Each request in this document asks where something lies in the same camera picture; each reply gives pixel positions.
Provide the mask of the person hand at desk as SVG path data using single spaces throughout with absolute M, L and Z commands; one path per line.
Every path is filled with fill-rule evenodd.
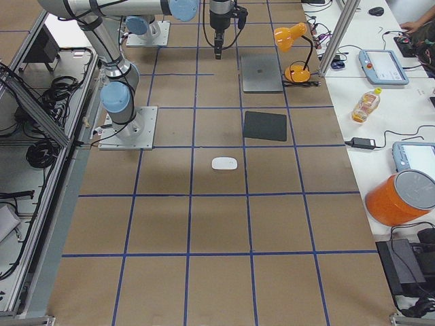
M 404 22 L 400 24 L 400 28 L 407 33 L 414 33 L 422 26 L 422 23 L 420 21 L 414 21 L 414 22 Z

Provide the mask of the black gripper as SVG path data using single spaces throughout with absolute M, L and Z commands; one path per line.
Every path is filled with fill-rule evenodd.
M 213 44 L 211 46 L 214 47 L 216 60 L 222 59 L 221 47 L 224 46 L 224 33 L 230 26 L 230 21 L 232 19 L 237 20 L 239 32 L 229 47 L 235 43 L 245 27 L 247 21 L 247 9 L 238 5 L 237 1 L 222 0 L 209 2 L 209 22 L 211 28 L 215 31 Z

